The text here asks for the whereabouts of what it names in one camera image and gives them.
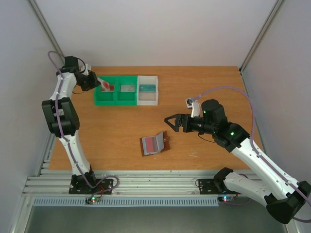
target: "white backdrop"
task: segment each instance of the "white backdrop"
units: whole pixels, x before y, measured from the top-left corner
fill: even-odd
[[[244,73],[267,154],[311,183],[311,1],[286,1]],[[298,212],[311,218],[305,204]],[[305,233],[311,224],[302,223]]]
[[[41,102],[56,85],[52,45],[26,0],[0,8],[0,232],[7,233],[27,176],[36,175],[48,127]]]
[[[66,55],[96,66],[241,66],[276,0],[37,0]]]

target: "red object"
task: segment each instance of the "red object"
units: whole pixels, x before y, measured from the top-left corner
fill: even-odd
[[[108,82],[103,81],[103,87],[104,87],[105,89],[107,89],[107,91],[110,91],[110,86],[109,86],[109,83],[108,83]]]
[[[105,88],[105,87],[102,87],[102,91],[110,91],[110,92],[112,92],[112,91],[114,91],[114,89],[115,89],[115,86],[113,84],[109,85],[109,90],[107,88]]]
[[[145,143],[146,143],[146,152],[147,153],[155,152],[155,148],[154,148],[154,143],[153,143],[153,138],[152,137],[145,138]]]

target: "wooden table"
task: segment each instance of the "wooden table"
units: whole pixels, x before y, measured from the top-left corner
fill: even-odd
[[[157,75],[158,106],[95,106],[94,90],[73,95],[80,119],[80,141],[86,158],[97,170],[170,170],[248,168],[241,160],[216,144],[200,139],[197,133],[174,132],[164,118],[189,114],[185,99],[222,85],[244,89],[237,67],[94,67],[99,75]],[[229,121],[251,129],[251,113],[246,98],[234,90],[219,90],[200,99],[216,99],[225,108]],[[171,150],[141,156],[139,138],[167,130]],[[50,169],[71,169],[59,140]]]

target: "green container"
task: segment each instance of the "green container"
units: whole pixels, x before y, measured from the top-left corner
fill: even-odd
[[[113,92],[95,88],[95,105],[137,105],[137,76],[99,76],[115,86]]]

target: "small box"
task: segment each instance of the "small box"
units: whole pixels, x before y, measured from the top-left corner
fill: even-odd
[[[139,75],[137,80],[137,105],[157,105],[158,97],[157,76]]]

